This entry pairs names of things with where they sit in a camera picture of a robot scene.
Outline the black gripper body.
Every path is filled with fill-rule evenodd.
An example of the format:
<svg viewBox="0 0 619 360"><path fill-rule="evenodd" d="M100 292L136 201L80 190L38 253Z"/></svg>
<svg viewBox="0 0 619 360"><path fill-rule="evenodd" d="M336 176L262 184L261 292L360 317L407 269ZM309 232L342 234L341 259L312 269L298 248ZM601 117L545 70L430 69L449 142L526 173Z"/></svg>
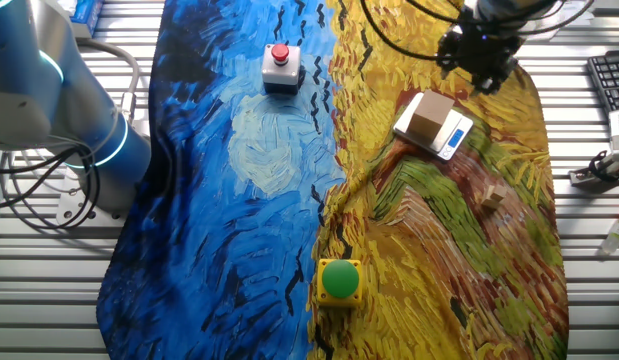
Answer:
<svg viewBox="0 0 619 360"><path fill-rule="evenodd" d="M469 73L495 73L520 48L517 36L490 35L477 25L451 25L440 38L436 63L445 71L461 68Z"/></svg>

